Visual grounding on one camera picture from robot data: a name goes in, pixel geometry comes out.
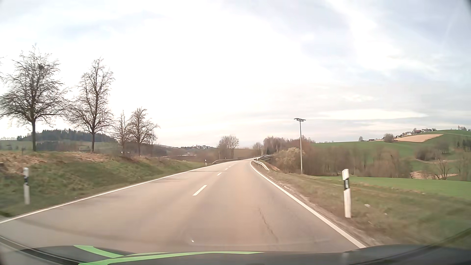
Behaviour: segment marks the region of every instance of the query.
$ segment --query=forested hill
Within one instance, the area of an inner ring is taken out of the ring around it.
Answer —
[[[18,136],[17,141],[31,141],[31,134],[27,136]],[[91,133],[84,131],[76,131],[71,129],[55,129],[55,130],[43,130],[42,132],[36,133],[36,141],[61,141],[61,140],[71,140],[71,141],[91,141]],[[114,142],[114,138],[103,134],[95,134],[96,142]]]

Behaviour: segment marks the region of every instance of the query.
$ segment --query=solid edge line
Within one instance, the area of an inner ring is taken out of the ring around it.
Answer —
[[[207,185],[204,185],[203,187],[201,187],[197,192],[195,192],[195,193],[193,194],[193,196],[198,195],[198,193],[200,193],[204,188],[206,188],[206,186],[207,186]]]
[[[9,219],[2,220],[2,221],[0,221],[0,224],[6,223],[6,222],[9,222],[9,221],[13,221],[13,220],[16,220],[16,219],[19,219],[19,218],[22,218],[22,217],[26,217],[26,216],[34,215],[34,214],[37,214],[37,213],[41,213],[41,212],[44,212],[44,211],[47,211],[47,210],[51,210],[51,209],[55,209],[55,208],[58,208],[58,207],[66,206],[66,205],[69,205],[69,204],[72,204],[72,203],[75,203],[75,202],[79,202],[79,201],[83,201],[83,200],[86,200],[86,199],[91,199],[91,198],[95,198],[95,197],[105,195],[105,194],[109,194],[109,193],[112,193],[112,192],[116,192],[116,191],[120,191],[120,190],[124,190],[124,189],[128,189],[128,188],[136,187],[136,186],[146,184],[146,183],[149,183],[149,182],[152,182],[152,181],[157,181],[157,180],[161,180],[161,179],[165,179],[165,178],[170,178],[170,177],[173,177],[173,176],[176,176],[176,175],[191,172],[191,171],[198,170],[198,169],[205,168],[205,167],[210,167],[210,166],[202,166],[202,167],[199,167],[199,168],[195,168],[195,169],[192,169],[192,170],[176,173],[176,174],[165,176],[165,177],[161,177],[161,178],[158,178],[158,179],[144,181],[144,182],[136,183],[136,184],[133,184],[133,185],[130,185],[130,186],[118,188],[118,189],[115,189],[115,190],[109,190],[109,191],[105,191],[105,192],[102,192],[102,193],[99,193],[99,194],[91,195],[91,196],[88,196],[88,197],[85,197],[85,198],[76,199],[76,200],[69,201],[69,202],[66,202],[66,203],[54,205],[54,206],[51,206],[51,207],[48,207],[48,208],[36,210],[36,211],[33,211],[33,212],[29,212],[29,213],[26,213],[26,214],[22,214],[22,215],[18,215],[18,216],[9,218]]]
[[[357,247],[359,248],[366,248],[365,245],[363,245],[360,241],[356,240],[354,237],[352,237],[351,235],[349,235],[347,232],[345,232],[344,230],[342,230],[340,227],[336,226],[334,223],[332,223],[330,220],[328,220],[327,218],[323,217],[322,215],[320,215],[320,213],[314,211],[311,207],[307,206],[305,203],[303,203],[302,201],[300,201],[298,198],[294,197],[292,194],[290,194],[289,192],[285,191],[283,188],[281,188],[280,186],[278,186],[276,183],[274,183],[273,181],[271,181],[269,178],[265,177],[262,173],[260,173],[257,169],[255,169],[255,167],[252,166],[252,162],[250,162],[250,167],[255,171],[257,172],[260,176],[264,177],[266,180],[268,180],[271,184],[273,184],[275,187],[279,188],[282,192],[284,192],[286,195],[288,195],[289,197],[291,197],[293,200],[295,200],[297,203],[301,204],[304,208],[306,208],[309,212],[311,212],[312,214],[314,214],[317,218],[321,219],[324,223],[326,223],[328,226],[332,227],[335,231],[337,231],[339,234],[341,234],[343,237],[345,237],[346,239],[348,239],[350,242],[352,242],[353,244],[355,244]]]

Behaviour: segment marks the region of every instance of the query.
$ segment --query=bush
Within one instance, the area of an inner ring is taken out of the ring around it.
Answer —
[[[449,152],[450,145],[447,141],[440,141],[435,145],[435,148],[440,151],[442,154]]]
[[[394,135],[391,133],[386,133],[383,139],[385,142],[394,142]]]
[[[436,150],[422,147],[415,151],[415,158],[422,161],[436,160],[439,154]]]

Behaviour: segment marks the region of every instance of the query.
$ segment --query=tree trunk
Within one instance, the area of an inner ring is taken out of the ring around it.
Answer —
[[[32,125],[32,132],[31,132],[32,150],[36,151],[36,121],[32,121],[31,125]]]
[[[91,133],[91,151],[90,153],[94,153],[95,152],[95,133],[92,132]]]

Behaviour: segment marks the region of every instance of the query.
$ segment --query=car hood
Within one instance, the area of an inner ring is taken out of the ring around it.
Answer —
[[[343,253],[200,251],[132,253],[94,246],[25,248],[2,254],[2,265],[337,265],[471,264],[471,251],[418,245],[385,245]]]

